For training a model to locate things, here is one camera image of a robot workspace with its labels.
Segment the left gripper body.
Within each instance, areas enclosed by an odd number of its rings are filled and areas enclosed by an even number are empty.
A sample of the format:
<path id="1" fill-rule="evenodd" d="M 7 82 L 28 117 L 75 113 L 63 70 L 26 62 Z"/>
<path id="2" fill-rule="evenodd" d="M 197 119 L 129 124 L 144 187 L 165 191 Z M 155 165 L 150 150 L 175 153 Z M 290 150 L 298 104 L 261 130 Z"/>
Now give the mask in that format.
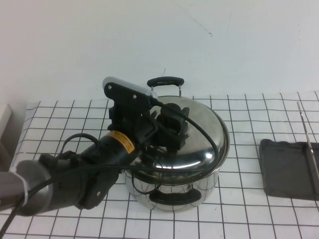
<path id="1" fill-rule="evenodd" d="M 109 110 L 111 124 L 102 137 L 105 159 L 135 159 L 158 131 L 151 109 L 115 104 Z"/>

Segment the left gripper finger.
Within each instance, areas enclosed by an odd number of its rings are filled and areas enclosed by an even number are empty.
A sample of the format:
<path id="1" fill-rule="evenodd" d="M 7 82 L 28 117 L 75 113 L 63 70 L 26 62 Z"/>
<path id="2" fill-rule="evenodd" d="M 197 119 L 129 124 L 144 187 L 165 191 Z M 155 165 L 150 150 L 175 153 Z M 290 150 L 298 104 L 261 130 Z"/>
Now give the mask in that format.
<path id="1" fill-rule="evenodd" d="M 167 151 L 178 151 L 188 138 L 188 123 L 185 119 L 162 119 L 159 128 L 159 146 Z"/>
<path id="2" fill-rule="evenodd" d="M 175 103 L 161 103 L 159 104 L 160 107 L 160 116 L 163 120 L 182 120 L 184 116 L 188 116 L 188 107 L 186 108 L 181 108 L 178 104 Z"/>

